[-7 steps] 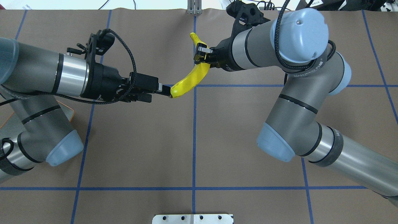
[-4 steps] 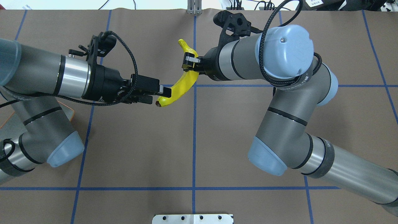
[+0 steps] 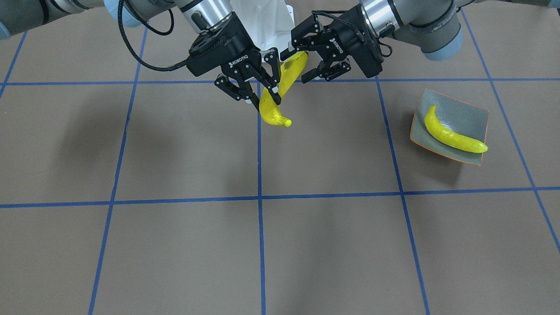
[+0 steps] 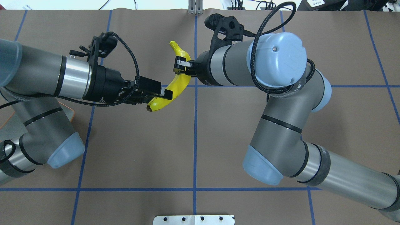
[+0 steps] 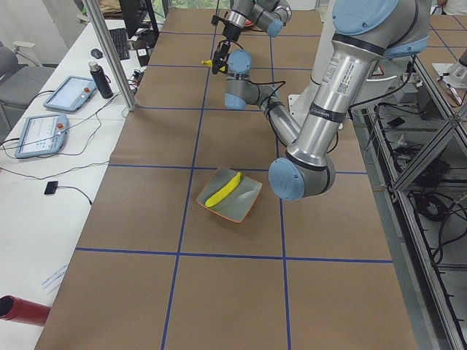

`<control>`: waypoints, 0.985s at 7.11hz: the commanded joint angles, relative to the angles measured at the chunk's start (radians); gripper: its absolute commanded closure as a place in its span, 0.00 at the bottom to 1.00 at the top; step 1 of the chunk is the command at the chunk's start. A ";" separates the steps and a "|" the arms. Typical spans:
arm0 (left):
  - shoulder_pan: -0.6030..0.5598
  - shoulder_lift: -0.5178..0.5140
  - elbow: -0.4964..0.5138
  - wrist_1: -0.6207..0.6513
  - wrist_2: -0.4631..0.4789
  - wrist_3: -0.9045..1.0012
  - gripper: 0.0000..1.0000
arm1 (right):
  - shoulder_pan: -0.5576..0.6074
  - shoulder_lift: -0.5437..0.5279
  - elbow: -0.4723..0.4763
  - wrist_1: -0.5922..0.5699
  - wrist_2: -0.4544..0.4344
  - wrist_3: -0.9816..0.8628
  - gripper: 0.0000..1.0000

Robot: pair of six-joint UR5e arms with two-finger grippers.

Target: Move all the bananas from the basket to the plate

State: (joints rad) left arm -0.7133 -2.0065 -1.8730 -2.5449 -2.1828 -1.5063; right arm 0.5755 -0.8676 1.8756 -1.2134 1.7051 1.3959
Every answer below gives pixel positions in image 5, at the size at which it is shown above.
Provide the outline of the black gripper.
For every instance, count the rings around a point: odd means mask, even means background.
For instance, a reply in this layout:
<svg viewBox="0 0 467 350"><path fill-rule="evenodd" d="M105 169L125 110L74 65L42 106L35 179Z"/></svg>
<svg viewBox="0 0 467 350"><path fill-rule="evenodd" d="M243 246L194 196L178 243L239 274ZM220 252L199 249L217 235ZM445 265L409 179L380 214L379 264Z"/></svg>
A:
<svg viewBox="0 0 467 350"><path fill-rule="evenodd" d="M216 51L212 59L213 71L227 71L228 70L228 52Z"/></svg>
<svg viewBox="0 0 467 350"><path fill-rule="evenodd" d="M222 35L231 42L237 42L241 34L241 28L237 25L227 22L223 29Z"/></svg>

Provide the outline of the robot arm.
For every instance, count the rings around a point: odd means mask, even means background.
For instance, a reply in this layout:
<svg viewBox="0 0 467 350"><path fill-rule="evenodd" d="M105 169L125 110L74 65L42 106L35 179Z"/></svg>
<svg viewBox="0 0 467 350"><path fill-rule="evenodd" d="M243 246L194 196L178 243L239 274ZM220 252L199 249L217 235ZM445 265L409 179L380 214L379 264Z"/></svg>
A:
<svg viewBox="0 0 467 350"><path fill-rule="evenodd" d="M225 18L223 36L237 42L245 23L250 21L270 37L276 37L292 18L292 10L287 1L231 1Z"/></svg>
<svg viewBox="0 0 467 350"><path fill-rule="evenodd" d="M225 105L229 109L258 106L285 145L285 156L269 168L275 194L295 201L326 192L335 179L328 148L364 82L382 59L413 56L428 43L429 1L336 1L328 24L331 37L322 37L333 51L324 65L317 92L298 122L277 98L274 88L250 80L250 54L231 50L244 25L251 22L275 37L291 18L286 1L232 1L224 17L223 40L212 57L212 72L226 75Z"/></svg>

